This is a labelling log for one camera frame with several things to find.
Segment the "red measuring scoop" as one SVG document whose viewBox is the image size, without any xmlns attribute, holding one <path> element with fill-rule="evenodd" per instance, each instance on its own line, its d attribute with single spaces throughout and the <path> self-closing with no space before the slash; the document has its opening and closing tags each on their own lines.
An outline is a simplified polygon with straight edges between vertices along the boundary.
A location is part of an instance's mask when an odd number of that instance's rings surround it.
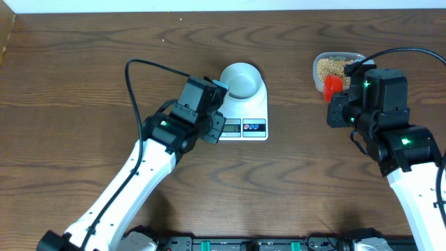
<svg viewBox="0 0 446 251">
<path fill-rule="evenodd" d="M 323 98 L 326 103 L 330 103 L 334 93 L 343 91 L 342 79 L 337 75 L 328 75 L 324 81 Z"/>
</svg>

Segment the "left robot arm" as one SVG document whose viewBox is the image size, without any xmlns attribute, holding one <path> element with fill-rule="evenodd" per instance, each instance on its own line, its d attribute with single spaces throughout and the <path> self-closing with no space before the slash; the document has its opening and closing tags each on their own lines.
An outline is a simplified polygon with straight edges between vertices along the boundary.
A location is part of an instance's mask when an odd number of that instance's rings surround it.
<svg viewBox="0 0 446 251">
<path fill-rule="evenodd" d="M 140 124 L 139 139 L 128 160 L 92 207 L 64 234 L 48 231 L 37 249 L 156 250 L 158 242 L 144 230 L 129 230 L 130 223 L 198 139 L 218 142 L 225 122 L 215 109 L 190 109 L 175 100 L 165 102 Z"/>
</svg>

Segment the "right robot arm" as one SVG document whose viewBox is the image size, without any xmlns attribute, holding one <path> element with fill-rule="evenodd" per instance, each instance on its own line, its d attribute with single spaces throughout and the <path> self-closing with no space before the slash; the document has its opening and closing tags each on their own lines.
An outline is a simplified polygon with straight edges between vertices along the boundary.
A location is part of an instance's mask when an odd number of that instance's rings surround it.
<svg viewBox="0 0 446 251">
<path fill-rule="evenodd" d="M 359 150 L 378 163 L 396 194 L 418 250 L 445 249 L 445 155 L 428 128 L 410 123 L 408 80 L 400 70 L 354 63 L 348 90 L 328 105 L 332 128 L 352 127 Z"/>
</svg>

